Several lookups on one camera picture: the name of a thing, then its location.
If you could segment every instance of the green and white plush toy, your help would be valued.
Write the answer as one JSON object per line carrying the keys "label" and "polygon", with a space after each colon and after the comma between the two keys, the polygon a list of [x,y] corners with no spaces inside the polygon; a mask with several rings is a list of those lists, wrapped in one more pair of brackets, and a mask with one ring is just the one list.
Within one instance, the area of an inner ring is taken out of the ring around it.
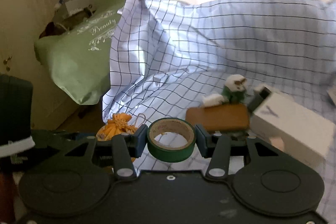
{"label": "green and white plush toy", "polygon": [[203,106],[211,107],[223,103],[239,103],[245,98],[247,80],[242,75],[230,75],[224,84],[222,94],[203,97]]}
{"label": "green and white plush toy", "polygon": [[240,103],[244,101],[247,80],[242,75],[230,75],[224,84],[222,91],[223,97],[229,103]]}

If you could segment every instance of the fabric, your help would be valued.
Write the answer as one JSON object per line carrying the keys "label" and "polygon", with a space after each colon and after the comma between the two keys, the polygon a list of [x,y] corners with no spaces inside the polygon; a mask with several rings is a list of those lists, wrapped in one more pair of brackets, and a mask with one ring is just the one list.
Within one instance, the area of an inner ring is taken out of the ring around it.
{"label": "fabric", "polygon": [[[202,96],[220,93],[241,74],[250,87],[265,82],[336,122],[326,89],[335,75],[335,6],[318,0],[216,0],[186,5],[174,0],[127,0],[112,38],[110,90],[103,119],[144,113],[149,125],[184,118]],[[160,142],[173,144],[176,135]],[[336,138],[317,171],[325,182],[318,212],[336,223]],[[168,164],[145,149],[138,170],[206,170],[197,147],[190,158]],[[232,158],[231,172],[242,166]]]}
{"label": "fabric", "polygon": [[62,35],[35,42],[36,58],[79,105],[98,103],[110,86],[109,52],[125,0],[105,0],[94,15]]}

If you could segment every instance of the door knob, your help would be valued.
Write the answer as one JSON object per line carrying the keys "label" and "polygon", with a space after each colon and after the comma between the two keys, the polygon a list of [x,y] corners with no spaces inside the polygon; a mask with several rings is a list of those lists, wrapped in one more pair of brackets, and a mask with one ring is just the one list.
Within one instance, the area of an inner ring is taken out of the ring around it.
{"label": "door knob", "polygon": [[11,60],[11,59],[12,59],[11,56],[8,57],[7,59],[4,59],[4,60],[3,60],[3,64],[4,64],[4,65],[7,65],[8,61]]}

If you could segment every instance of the white bedsheet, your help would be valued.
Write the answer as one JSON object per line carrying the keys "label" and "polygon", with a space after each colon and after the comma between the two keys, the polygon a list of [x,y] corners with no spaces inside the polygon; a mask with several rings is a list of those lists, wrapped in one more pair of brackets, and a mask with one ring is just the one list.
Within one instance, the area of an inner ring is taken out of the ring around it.
{"label": "white bedsheet", "polygon": [[[174,0],[127,0],[110,51],[111,89],[103,119],[112,113],[184,118],[202,95],[220,92],[230,74],[265,82],[336,122],[326,93],[335,75],[335,5],[318,0],[215,0],[186,5]],[[171,144],[175,137],[162,138]],[[325,193],[318,212],[336,223],[336,138],[318,168]],[[206,170],[197,148],[168,164],[145,149],[137,169]],[[231,162],[231,172],[241,165]]]}

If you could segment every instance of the green pillow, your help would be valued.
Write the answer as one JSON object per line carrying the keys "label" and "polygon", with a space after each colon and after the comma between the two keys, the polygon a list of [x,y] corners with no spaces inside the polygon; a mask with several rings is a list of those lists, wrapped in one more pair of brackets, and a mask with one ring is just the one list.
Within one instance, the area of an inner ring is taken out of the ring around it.
{"label": "green pillow", "polygon": [[79,105],[98,103],[110,89],[110,37],[125,0],[104,0],[94,15],[62,35],[35,42],[38,61]]}

